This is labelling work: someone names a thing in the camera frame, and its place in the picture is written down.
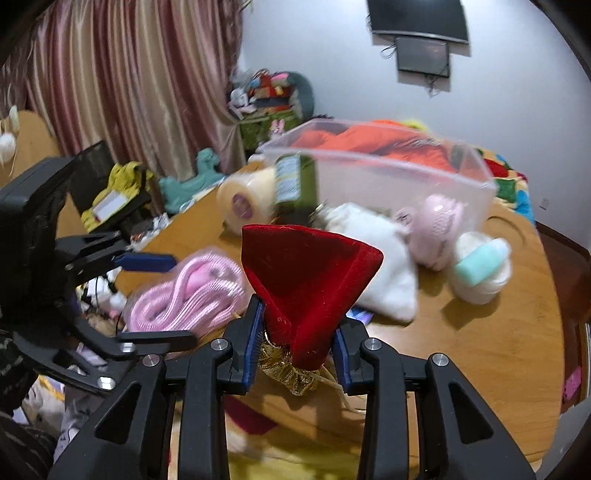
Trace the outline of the white cloth pouch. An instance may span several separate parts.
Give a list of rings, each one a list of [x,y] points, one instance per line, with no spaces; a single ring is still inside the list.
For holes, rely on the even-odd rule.
[[[412,322],[418,310],[418,274],[407,245],[409,228],[355,203],[322,208],[318,221],[325,230],[359,240],[383,254],[381,267],[356,303],[393,321]]]

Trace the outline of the teal and white bottle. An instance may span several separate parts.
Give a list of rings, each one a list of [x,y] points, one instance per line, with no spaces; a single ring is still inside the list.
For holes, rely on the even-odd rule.
[[[501,238],[495,238],[463,258],[454,267],[454,273],[469,287],[475,287],[493,276],[510,254],[510,245]]]

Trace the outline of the small blue packet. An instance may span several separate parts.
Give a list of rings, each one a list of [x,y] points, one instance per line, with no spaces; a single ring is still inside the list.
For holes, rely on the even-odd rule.
[[[346,312],[346,317],[359,321],[364,325],[369,325],[370,322],[372,322],[374,313],[359,306],[353,306],[348,312]]]

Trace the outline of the colourful patchwork blanket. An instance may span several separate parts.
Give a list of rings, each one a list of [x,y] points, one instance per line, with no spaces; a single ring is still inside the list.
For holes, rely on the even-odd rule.
[[[527,177],[511,167],[501,155],[482,148],[476,151],[496,181],[498,201],[535,224]]]

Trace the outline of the pink bunny figure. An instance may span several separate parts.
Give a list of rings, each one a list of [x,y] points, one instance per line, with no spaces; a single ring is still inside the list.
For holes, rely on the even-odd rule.
[[[270,124],[270,140],[276,140],[284,134],[284,120],[273,120]]]

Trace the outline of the pink striped curtain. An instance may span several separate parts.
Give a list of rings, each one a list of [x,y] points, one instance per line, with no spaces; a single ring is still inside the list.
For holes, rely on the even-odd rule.
[[[214,150],[245,165],[226,106],[242,42],[239,1],[5,1],[1,109],[29,109],[60,150],[104,141],[118,161],[180,180]]]

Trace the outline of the clear plastic storage box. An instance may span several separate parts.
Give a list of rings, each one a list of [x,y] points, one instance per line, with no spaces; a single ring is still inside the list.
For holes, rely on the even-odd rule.
[[[462,228],[480,229],[488,218],[497,194],[496,182],[485,161],[470,145],[424,131],[452,147],[456,173],[426,166],[355,152],[298,149],[294,141],[301,133],[320,129],[342,133],[351,126],[370,122],[314,118],[280,138],[259,146],[267,165],[283,155],[301,153],[317,162],[318,201],[335,207],[353,202],[391,217],[405,207],[417,209],[432,194],[462,202],[465,206]]]

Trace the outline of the small black wall monitor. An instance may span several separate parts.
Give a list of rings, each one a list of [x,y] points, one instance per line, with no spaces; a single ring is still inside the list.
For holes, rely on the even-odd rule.
[[[446,42],[419,37],[396,40],[398,70],[427,76],[450,77],[450,52]]]

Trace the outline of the grey plush cushion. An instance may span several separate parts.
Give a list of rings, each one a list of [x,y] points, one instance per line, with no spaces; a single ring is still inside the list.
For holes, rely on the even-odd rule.
[[[315,95],[311,82],[301,73],[287,71],[287,84],[291,88],[288,107],[298,119],[307,122],[315,115]]]

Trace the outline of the teal dinosaur plush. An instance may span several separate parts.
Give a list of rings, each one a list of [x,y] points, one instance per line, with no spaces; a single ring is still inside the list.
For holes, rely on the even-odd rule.
[[[182,206],[192,201],[195,195],[222,182],[225,176],[216,169],[220,162],[221,160],[211,148],[205,148],[195,157],[197,176],[185,181],[178,181],[174,177],[161,177],[158,185],[166,213],[178,214]]]

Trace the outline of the green storage box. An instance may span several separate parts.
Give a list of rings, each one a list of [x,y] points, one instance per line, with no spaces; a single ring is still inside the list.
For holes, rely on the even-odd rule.
[[[273,121],[276,121],[276,124],[283,121],[283,127],[286,131],[301,125],[301,118],[291,110],[247,116],[238,122],[243,148],[246,151],[256,151],[259,144],[269,141]]]

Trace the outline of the yellow-green cloth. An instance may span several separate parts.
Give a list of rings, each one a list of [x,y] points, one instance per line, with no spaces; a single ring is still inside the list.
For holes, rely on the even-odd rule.
[[[96,230],[115,213],[119,212],[141,189],[150,192],[149,182],[154,174],[139,162],[115,164],[108,176],[107,186],[93,199],[91,206],[81,214],[87,232]]]

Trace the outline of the large black wall monitor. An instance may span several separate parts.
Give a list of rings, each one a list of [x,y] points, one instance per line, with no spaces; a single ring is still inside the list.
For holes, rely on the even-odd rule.
[[[368,0],[367,6],[375,34],[469,43],[465,11],[459,0]]]

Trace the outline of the pink round device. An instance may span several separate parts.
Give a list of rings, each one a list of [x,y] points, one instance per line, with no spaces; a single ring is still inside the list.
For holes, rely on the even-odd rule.
[[[408,246],[416,263],[433,271],[446,267],[460,233],[464,209],[456,199],[432,194],[417,209],[405,207],[394,215],[409,229]]]

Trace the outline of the white round jar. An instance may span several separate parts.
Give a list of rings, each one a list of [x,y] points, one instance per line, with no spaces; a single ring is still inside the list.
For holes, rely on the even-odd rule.
[[[453,293],[473,305],[490,303],[512,277],[511,254],[504,238],[477,231],[461,234],[446,271]]]

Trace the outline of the orange down jacket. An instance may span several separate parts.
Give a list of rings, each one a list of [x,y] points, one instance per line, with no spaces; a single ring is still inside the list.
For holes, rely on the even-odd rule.
[[[349,127],[342,133],[314,129],[304,131],[294,148],[355,152],[410,162],[456,173],[452,147],[424,131],[390,121],[375,121]]]

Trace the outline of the red velvet pouch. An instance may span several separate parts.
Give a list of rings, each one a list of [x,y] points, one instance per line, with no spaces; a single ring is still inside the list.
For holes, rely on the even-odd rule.
[[[341,234],[298,225],[242,228],[242,268],[263,300],[267,337],[301,370],[324,364],[332,335],[383,260],[379,249]]]

